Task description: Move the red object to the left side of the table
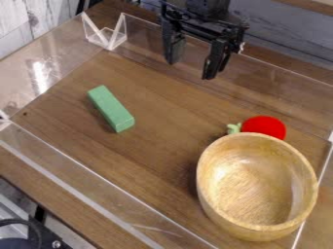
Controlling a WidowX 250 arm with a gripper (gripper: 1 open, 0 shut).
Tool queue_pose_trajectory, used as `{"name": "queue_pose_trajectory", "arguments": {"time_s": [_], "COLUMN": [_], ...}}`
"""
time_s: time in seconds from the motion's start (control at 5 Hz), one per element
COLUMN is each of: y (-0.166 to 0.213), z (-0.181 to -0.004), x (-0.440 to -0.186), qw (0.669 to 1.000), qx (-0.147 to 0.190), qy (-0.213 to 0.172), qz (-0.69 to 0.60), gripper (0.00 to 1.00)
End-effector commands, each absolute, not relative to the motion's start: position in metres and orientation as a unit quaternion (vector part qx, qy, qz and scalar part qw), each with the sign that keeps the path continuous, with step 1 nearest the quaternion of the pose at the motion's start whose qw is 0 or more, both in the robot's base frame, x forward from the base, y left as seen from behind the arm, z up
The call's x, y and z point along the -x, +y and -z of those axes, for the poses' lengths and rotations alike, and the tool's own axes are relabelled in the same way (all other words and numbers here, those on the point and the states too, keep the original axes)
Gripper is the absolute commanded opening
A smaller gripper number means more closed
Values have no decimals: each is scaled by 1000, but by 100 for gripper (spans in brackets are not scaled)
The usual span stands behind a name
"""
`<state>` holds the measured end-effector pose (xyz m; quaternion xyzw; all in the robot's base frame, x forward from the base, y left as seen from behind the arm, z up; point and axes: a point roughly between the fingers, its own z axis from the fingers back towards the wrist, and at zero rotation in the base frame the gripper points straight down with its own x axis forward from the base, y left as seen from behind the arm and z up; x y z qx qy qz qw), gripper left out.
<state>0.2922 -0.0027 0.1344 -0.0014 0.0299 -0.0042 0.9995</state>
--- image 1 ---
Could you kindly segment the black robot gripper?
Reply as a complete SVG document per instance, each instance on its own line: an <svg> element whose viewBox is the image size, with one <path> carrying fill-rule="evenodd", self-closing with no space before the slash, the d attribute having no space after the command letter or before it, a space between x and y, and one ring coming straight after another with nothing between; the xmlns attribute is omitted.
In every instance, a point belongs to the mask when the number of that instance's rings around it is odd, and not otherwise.
<svg viewBox="0 0 333 249"><path fill-rule="evenodd" d="M184 6L160 0L161 15L184 25L188 32L204 39L225 35L231 51L243 51L244 32L249 24L228 12L229 0L183 0ZM185 38L179 25L168 19L161 19L164 58L168 64L179 61L184 52ZM229 58L228 42L215 39L211 51L204 61L203 80L211 80L223 70Z"/></svg>

